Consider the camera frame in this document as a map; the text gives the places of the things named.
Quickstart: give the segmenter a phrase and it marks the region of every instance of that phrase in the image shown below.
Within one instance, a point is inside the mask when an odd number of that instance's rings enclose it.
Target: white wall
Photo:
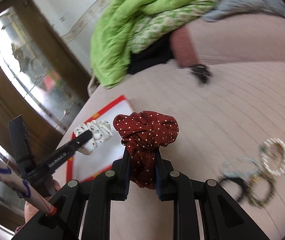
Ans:
[[[96,0],[34,0],[41,13],[61,37],[65,36]],[[89,42],[97,18],[90,20],[72,40],[66,41],[70,50],[89,71]]]

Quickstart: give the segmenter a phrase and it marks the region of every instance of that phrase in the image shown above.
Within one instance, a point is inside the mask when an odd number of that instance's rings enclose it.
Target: white polka dot scrunchie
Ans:
[[[77,137],[87,130],[92,132],[92,138],[79,150],[79,152],[85,155],[90,155],[92,151],[98,147],[98,142],[104,143],[112,137],[110,124],[105,120],[99,123],[96,120],[88,122],[87,124],[83,123],[75,128],[74,134]]]

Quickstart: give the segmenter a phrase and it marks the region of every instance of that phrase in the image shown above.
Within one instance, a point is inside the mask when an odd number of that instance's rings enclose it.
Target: scrunchie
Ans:
[[[113,125],[131,156],[131,181],[141,188],[155,189],[153,150],[159,146],[166,147],[176,140],[179,132],[176,119],[152,111],[142,111],[139,114],[120,114],[115,117]]]

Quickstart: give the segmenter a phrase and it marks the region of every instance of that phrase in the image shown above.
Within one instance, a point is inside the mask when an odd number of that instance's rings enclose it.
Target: gold hair tie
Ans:
[[[264,200],[256,199],[254,197],[254,192],[253,192],[253,188],[260,181],[260,178],[267,180],[270,186],[268,196]],[[272,174],[268,171],[262,171],[258,175],[252,175],[250,177],[250,182],[248,184],[247,193],[248,193],[248,202],[250,205],[259,208],[264,208],[265,206],[267,206],[275,195],[275,179],[273,178]]]

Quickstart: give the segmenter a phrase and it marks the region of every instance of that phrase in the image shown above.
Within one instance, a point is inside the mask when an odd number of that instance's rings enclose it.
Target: green and white patterned fabric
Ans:
[[[212,9],[218,0],[113,0],[91,39],[91,65],[100,84],[114,87],[126,75],[130,52]]]

